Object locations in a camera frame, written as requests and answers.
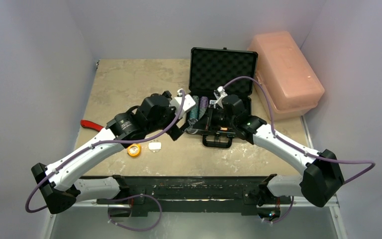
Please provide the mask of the purple black chip stack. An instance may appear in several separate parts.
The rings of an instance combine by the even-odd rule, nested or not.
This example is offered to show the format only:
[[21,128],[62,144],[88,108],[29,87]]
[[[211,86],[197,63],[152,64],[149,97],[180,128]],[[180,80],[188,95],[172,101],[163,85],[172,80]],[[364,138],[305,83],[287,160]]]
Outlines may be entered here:
[[202,118],[208,108],[208,97],[201,97],[199,101],[198,117]]

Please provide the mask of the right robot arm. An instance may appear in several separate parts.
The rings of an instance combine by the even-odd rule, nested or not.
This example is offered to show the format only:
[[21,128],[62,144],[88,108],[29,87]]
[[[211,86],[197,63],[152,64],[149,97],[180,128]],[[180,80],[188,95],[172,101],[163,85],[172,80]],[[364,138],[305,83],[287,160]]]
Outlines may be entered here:
[[298,176],[272,174],[261,184],[259,198],[270,203],[281,196],[304,197],[308,202],[324,207],[344,184],[336,155],[325,150],[306,147],[275,131],[271,123],[251,114],[248,100],[229,95],[216,100],[214,106],[202,111],[200,103],[187,114],[190,131],[204,134],[225,127],[252,145],[273,153],[299,173]]

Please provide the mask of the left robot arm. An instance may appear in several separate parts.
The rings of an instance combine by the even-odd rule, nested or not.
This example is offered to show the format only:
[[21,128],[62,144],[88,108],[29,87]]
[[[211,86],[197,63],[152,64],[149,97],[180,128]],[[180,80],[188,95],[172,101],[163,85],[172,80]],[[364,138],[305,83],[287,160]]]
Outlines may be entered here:
[[76,202],[90,199],[124,203],[128,190],[118,177],[86,179],[83,175],[133,144],[151,141],[164,133],[177,140],[183,134],[177,123],[194,106],[192,96],[184,90],[179,90],[177,97],[168,91],[152,94],[140,105],[117,114],[92,139],[64,158],[49,165],[35,164],[31,172],[37,185],[27,198],[26,211],[36,213],[48,209],[58,214]]

